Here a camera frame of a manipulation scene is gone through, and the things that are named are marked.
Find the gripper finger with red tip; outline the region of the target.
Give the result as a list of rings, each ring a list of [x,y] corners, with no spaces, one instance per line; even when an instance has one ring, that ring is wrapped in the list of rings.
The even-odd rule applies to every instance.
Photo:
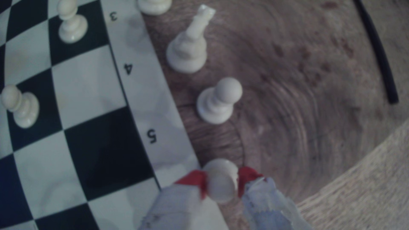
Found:
[[[273,178],[244,166],[238,170],[238,196],[251,230],[312,230],[292,199]]]
[[[162,189],[139,230],[191,230],[207,196],[207,173],[193,170]]]

